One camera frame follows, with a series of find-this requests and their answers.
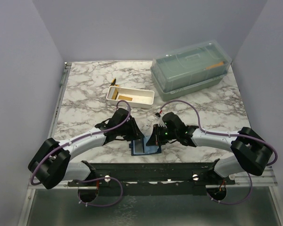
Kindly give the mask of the blue card holder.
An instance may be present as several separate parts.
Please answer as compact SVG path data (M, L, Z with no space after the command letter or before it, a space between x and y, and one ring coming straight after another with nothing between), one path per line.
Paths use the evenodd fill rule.
M150 136L145 136L143 140L133 140L129 144L131 149L132 156L143 156L143 155L152 155L159 154L162 152L160 146L146 146Z

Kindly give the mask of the white rectangular tray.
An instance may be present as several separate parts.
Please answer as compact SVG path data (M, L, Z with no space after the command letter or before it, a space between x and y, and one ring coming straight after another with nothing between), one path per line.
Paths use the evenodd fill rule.
M110 86L106 95L106 100L116 105L118 101L124 100L131 107L149 109L154 103L155 92L152 90L123 88Z

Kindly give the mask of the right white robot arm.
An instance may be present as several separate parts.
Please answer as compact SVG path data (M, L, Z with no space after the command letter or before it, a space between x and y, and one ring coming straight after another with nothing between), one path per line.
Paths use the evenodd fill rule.
M146 146L165 145L174 140L183 146L211 147L232 152L225 159L217 159L208 170L208 180L217 185L231 174L247 172L260 176L272 156L272 149L251 128L234 133L202 131L199 126L185 125L173 112L160 117Z

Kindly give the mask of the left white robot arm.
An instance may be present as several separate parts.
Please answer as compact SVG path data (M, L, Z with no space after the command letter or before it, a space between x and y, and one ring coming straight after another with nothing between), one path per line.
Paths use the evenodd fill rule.
M72 163L71 160L93 148L104 146L117 137L122 137L125 141L144 138L134 117L124 108L117 109L111 118L71 139L46 139L28 164L32 173L30 183L34 186L42 184L46 189L69 180L79 180L85 186L92 185L95 174L91 171L90 164L85 161Z

